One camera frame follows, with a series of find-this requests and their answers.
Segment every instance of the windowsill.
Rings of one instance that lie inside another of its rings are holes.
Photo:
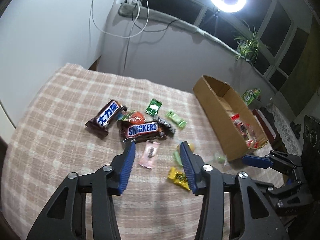
[[[132,4],[128,4],[128,3],[124,3],[120,6],[119,10],[118,10],[118,14],[122,17],[127,17],[127,18],[131,18],[132,17],[132,11],[134,10],[135,5]],[[136,8],[135,12],[133,13],[133,17],[135,18],[137,16],[137,11],[138,9]],[[148,9],[145,7],[140,6],[140,14],[139,14],[139,19],[147,19],[147,12]],[[176,22],[173,22],[172,24],[170,24],[171,26],[174,26],[176,28],[182,29],[186,32],[190,32],[190,33],[199,33],[200,35],[202,35],[204,38],[206,38],[209,41],[213,41],[217,44],[219,44],[220,46],[222,46],[224,49],[232,52],[235,56],[238,56],[239,53],[230,48],[227,44],[225,44],[223,41],[219,40],[218,38],[212,36],[211,34],[205,32],[204,30],[200,29],[197,26],[194,26],[190,23],[187,23],[183,20],[180,20],[174,16],[159,12],[159,11],[155,11],[152,9],[149,9],[149,20],[151,21],[155,21],[155,22],[160,22],[160,23],[165,23],[165,24],[169,24],[170,22],[177,20]]]

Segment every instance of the open cardboard box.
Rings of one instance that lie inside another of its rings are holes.
[[[257,137],[258,148],[266,145],[268,139],[263,129],[230,85],[209,76],[202,76],[193,87],[193,92],[204,109],[229,161],[241,158],[253,149],[248,148],[240,132],[230,120],[228,111],[239,114],[242,122],[252,126]]]

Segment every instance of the blue gripper pad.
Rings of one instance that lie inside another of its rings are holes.
[[[273,162],[269,158],[249,154],[242,157],[242,162],[248,166],[262,169],[271,168],[273,166]]]
[[[121,171],[119,173],[119,193],[122,192],[127,188],[128,180],[130,177],[133,161],[136,155],[136,145],[135,143],[131,143],[131,145],[126,147],[124,153],[122,155],[126,155],[123,160],[123,165],[121,167]]]
[[[191,161],[190,161],[190,155],[192,154],[193,152],[191,151],[188,143],[182,142],[180,144],[180,159],[182,162],[183,170],[187,177],[189,188],[192,190],[193,194],[196,194],[196,191],[197,191],[196,174],[193,169],[193,165],[191,165]]]

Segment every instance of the snickers bar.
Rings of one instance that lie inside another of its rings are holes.
[[[151,139],[163,138],[166,133],[162,127],[159,126],[158,122],[145,122],[144,124],[132,124],[126,121],[121,122],[120,135],[123,142],[144,142]]]
[[[97,134],[101,136],[108,135],[109,125],[116,120],[116,117],[121,111],[126,111],[127,107],[119,104],[114,99],[111,99],[99,113],[92,119],[90,119],[85,126],[93,129]]]

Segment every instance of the bed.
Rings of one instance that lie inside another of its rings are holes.
[[[114,197],[116,218],[122,240],[194,239],[202,196],[167,180],[172,155],[178,143],[191,141],[195,153],[205,163],[222,172],[246,171],[253,179],[279,187],[283,177],[270,168],[243,166],[240,162],[220,164],[223,154],[219,141],[196,97],[187,92],[152,83],[85,70],[66,64],[42,87],[20,120],[12,136],[4,162],[1,197],[3,214],[21,239],[26,239],[38,214],[55,189],[70,172],[93,173],[123,152],[116,123],[109,135],[98,138],[85,129],[85,123],[110,101],[116,99],[129,110],[144,112],[152,98],[163,104],[159,115],[173,109],[188,124],[173,138],[160,141],[155,167],[139,166],[144,143],[136,145],[136,158],[122,196]],[[264,156],[267,144],[255,153]],[[229,203],[225,194],[223,238],[228,239]],[[87,239],[92,240],[91,198],[86,203]]]

